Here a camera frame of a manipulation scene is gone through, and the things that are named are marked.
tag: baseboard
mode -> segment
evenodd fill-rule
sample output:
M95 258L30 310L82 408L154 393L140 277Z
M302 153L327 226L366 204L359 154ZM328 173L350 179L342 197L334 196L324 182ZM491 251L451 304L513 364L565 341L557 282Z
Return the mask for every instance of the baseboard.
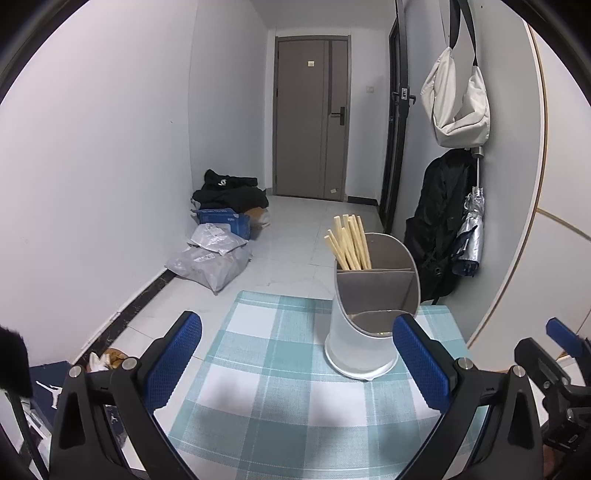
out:
M142 290L135 298L115 314L113 320L108 321L107 325L95 336L81 355L75 359L72 364L78 364L85 367L88 364L90 353L94 352L99 357L107 350L119 335L131 323L131 320L166 286L176 277L176 274L170 270L165 270L152 283Z
M376 199L367 199L365 197L347 197L347 203L357 203L358 205L371 205L372 207L378 206Z

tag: cloth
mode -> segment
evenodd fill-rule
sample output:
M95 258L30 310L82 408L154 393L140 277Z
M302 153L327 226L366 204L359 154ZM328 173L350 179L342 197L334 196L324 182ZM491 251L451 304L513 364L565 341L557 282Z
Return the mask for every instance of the cloth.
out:
M201 204L201 209L231 208L236 213L244 213L254 207L267 208L267 195L256 187L238 187L230 190L197 190L193 200Z
M421 89L421 100L433 122L437 143L447 148L472 148L483 145L491 130L491 109L486 95L482 72L476 61L476 36L470 6L467 0L450 2L450 46L435 62ZM453 48L460 30L460 10L464 15L472 45L474 65L468 81L462 107L456 116L456 64Z
M255 207L269 206L267 194L256 187L258 180L255 178L218 175L208 170L204 180L201 190L193 193L193 200L201 204L201 209L231 208L236 213L244 213Z
M197 476L394 479L415 455L439 412L427 407L401 359L372 382L332 370L324 356L331 306L238 294L169 434ZM417 321L454 357L468 355L446 307L421 307ZM456 473L483 415L456 457Z
M256 187L258 179L254 177L231 177L229 175L218 175L209 169L204 175L205 183L203 190L231 190L238 187Z

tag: door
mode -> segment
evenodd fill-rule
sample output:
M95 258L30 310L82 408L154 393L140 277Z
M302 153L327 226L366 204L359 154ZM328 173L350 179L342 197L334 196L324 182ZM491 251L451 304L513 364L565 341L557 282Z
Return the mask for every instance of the door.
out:
M408 89L408 61L406 26L402 0L396 0L396 21L390 33L390 116L388 124L388 148L384 168L379 216L385 233L392 232L394 213L398 200L404 137L408 117L409 100L416 101Z
M279 38L276 61L275 194L343 200L348 39Z

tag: black door frame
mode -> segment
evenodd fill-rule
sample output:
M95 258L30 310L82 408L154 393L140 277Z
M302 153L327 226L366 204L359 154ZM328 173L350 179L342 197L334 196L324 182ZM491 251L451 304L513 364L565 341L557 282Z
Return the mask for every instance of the black door frame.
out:
M388 146L386 148L386 161L384 176L382 179L382 195L379 203L379 217L382 221L385 233L391 233L394 225L394 215L398 203L398 191L400 189L400 177L402 172L402 159L404 155L404 142L406 139L406 126L408 112L410 110L410 88L408 86L408 52L406 38L406 22L404 11L399 12L397 0L397 15L392 30L388 37L390 52L390 109L388 120ZM395 49L395 39L398 38L398 50ZM398 56L400 71L400 83L397 85L393 60L394 54Z

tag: blue cardboard box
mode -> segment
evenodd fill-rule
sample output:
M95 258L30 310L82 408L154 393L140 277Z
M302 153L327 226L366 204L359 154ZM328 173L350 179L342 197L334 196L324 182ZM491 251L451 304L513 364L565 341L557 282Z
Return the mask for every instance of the blue cardboard box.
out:
M231 208L211 208L197 211L199 223L221 223L230 226L230 231L244 240L251 239L251 218L244 213L236 213Z

